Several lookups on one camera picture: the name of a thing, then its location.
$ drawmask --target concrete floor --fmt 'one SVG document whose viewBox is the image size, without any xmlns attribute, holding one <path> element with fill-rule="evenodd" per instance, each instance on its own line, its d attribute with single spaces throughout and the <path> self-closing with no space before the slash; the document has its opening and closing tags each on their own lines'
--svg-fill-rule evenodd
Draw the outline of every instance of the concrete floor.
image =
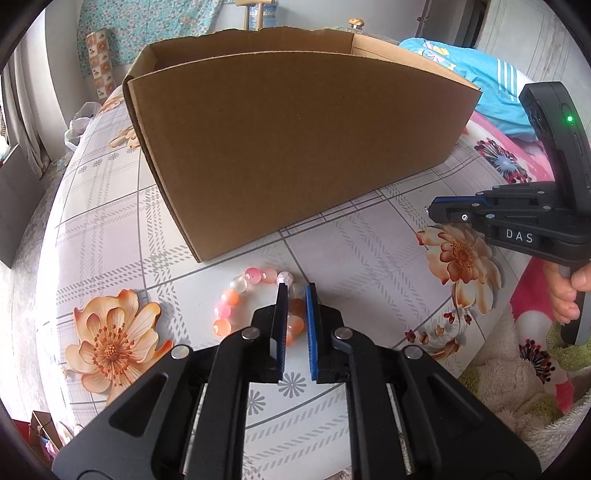
<svg viewBox="0 0 591 480">
<path fill-rule="evenodd" d="M 41 178 L 46 192 L 12 268 L 0 262 L 0 399 L 16 420 L 29 421 L 32 410 L 48 410 L 37 362 L 35 287 L 47 219 L 65 171 L 63 160 L 51 163 Z"/>
</svg>

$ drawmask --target white plastic bag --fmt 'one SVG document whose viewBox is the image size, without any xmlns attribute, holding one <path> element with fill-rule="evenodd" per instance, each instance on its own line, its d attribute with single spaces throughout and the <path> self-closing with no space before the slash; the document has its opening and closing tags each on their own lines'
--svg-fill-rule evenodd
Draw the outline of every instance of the white plastic bag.
<svg viewBox="0 0 591 480">
<path fill-rule="evenodd" d="M 80 143 L 80 137 L 86 131 L 99 110 L 99 102 L 86 102 L 82 105 L 78 113 L 74 115 L 74 118 L 70 122 L 69 130 L 64 134 L 64 143 L 68 149 L 76 151 L 76 147 Z"/>
</svg>

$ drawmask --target black handle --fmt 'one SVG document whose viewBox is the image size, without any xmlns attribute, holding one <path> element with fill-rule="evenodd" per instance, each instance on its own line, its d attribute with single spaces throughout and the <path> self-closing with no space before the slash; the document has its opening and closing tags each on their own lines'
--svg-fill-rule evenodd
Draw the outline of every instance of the black handle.
<svg viewBox="0 0 591 480">
<path fill-rule="evenodd" d="M 559 266 L 560 275 L 563 278 L 569 278 L 578 268 Z M 579 318 L 571 320 L 562 326 L 560 336 L 565 343 L 569 345 L 584 345 L 591 338 L 591 299 L 587 299 L 589 292 L 577 292 L 577 298 L 574 301 L 579 307 Z"/>
</svg>

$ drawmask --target orange bead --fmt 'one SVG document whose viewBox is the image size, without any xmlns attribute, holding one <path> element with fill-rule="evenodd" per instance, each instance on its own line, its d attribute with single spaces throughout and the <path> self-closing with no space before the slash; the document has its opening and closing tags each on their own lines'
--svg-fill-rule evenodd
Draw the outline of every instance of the orange bead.
<svg viewBox="0 0 591 480">
<path fill-rule="evenodd" d="M 304 320 L 297 315 L 287 316 L 287 329 L 293 334 L 297 335 L 304 331 Z"/>
<path fill-rule="evenodd" d="M 298 317 L 306 316 L 306 302 L 302 299 L 290 299 L 287 309 Z"/>
<path fill-rule="evenodd" d="M 233 307 L 238 303 L 238 292 L 231 288 L 224 290 L 222 293 L 222 302 L 227 303 L 230 307 Z"/>
<path fill-rule="evenodd" d="M 213 333 L 218 337 L 225 337 L 232 333 L 232 324 L 228 319 L 218 319 L 213 322 Z"/>
</svg>

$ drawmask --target human hand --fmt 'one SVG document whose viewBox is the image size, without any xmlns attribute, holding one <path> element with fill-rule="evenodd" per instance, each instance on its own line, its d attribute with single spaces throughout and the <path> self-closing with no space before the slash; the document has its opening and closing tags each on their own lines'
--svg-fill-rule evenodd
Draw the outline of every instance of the human hand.
<svg viewBox="0 0 591 480">
<path fill-rule="evenodd" d="M 563 278 L 558 265 L 544 261 L 544 275 L 554 309 L 554 318 L 560 323 L 569 323 L 579 318 L 579 307 L 574 302 L 578 291 L 591 290 L 591 263 L 577 270 L 570 279 Z"/>
</svg>

